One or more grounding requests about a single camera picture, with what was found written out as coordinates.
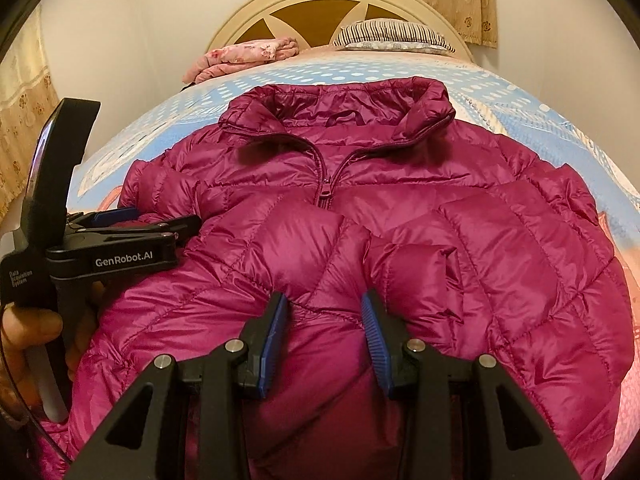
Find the person's left hand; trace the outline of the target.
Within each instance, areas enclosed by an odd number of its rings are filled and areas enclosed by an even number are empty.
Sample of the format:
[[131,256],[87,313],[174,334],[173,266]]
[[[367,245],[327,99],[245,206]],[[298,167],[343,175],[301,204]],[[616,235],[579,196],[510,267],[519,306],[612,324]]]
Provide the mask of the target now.
[[[65,344],[67,377],[73,382],[79,362],[87,351],[89,342],[98,328],[96,311],[103,304],[105,287],[94,282],[86,298],[85,312],[74,327],[74,336]],[[22,422],[27,415],[12,389],[8,373],[11,373],[18,391],[26,404],[33,410],[41,403],[32,372],[25,358],[30,347],[43,346],[55,340],[63,330],[63,319],[58,313],[48,309],[22,309],[9,304],[2,315],[1,340],[6,365],[1,365],[1,408],[9,419]]]

